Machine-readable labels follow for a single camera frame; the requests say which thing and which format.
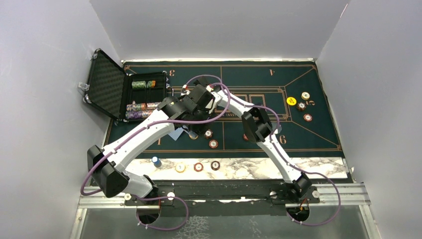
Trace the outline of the blue card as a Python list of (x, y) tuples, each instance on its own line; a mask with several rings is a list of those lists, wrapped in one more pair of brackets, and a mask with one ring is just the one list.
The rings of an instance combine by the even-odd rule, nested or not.
[(178, 138), (182, 135), (182, 133), (184, 132), (183, 128), (178, 128), (176, 130), (174, 130), (173, 132), (169, 133), (168, 135), (174, 140), (178, 140)]

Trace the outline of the red poker chip stack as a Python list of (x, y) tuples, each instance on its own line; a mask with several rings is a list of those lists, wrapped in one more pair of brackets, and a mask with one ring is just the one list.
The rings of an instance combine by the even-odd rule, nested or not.
[(203, 169), (204, 169), (204, 166), (203, 166), (203, 164), (202, 163), (195, 163), (194, 164), (194, 170), (196, 171), (196, 172), (201, 172), (201, 171), (203, 171)]

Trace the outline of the brown poker chip stack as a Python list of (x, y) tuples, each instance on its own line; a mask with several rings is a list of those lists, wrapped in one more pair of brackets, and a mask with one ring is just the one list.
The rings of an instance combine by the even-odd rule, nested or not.
[(217, 171), (220, 169), (220, 163), (218, 161), (211, 162), (211, 169)]

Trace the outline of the yellow poker chip stack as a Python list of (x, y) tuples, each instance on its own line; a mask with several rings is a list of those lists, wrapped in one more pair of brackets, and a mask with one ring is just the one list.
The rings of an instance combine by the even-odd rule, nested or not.
[(183, 164), (183, 163), (178, 163), (178, 164), (176, 164), (176, 166), (175, 166), (175, 170), (176, 170), (178, 173), (183, 173), (183, 172), (186, 170), (186, 166), (185, 166), (185, 164)]

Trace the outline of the yellow round button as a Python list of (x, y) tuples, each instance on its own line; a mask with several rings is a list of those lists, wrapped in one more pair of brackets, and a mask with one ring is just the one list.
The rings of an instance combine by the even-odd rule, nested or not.
[(290, 106), (295, 106), (297, 104), (297, 100), (294, 97), (287, 97), (286, 103)]

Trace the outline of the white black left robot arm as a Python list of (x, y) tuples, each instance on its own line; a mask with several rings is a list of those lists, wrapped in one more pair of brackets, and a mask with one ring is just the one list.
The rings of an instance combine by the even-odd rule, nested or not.
[(145, 175), (127, 171), (131, 161), (161, 137), (186, 125), (194, 132), (214, 121), (210, 114), (222, 96), (210, 86), (196, 85), (188, 94), (166, 97), (141, 124), (115, 142), (88, 149), (88, 174), (107, 198), (119, 193), (136, 195), (144, 204), (156, 200), (153, 181)]

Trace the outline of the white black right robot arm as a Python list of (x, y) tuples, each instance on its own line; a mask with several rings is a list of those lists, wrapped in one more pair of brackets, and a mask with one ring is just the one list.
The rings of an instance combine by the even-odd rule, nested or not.
[(248, 103), (225, 90), (212, 94), (215, 96), (217, 106), (227, 108), (241, 118), (243, 131), (248, 141), (257, 144), (280, 171), (286, 187), (286, 197), (295, 203), (304, 199), (312, 182), (296, 166), (279, 143), (276, 133), (280, 126), (279, 123), (271, 123), (267, 114), (270, 109)]

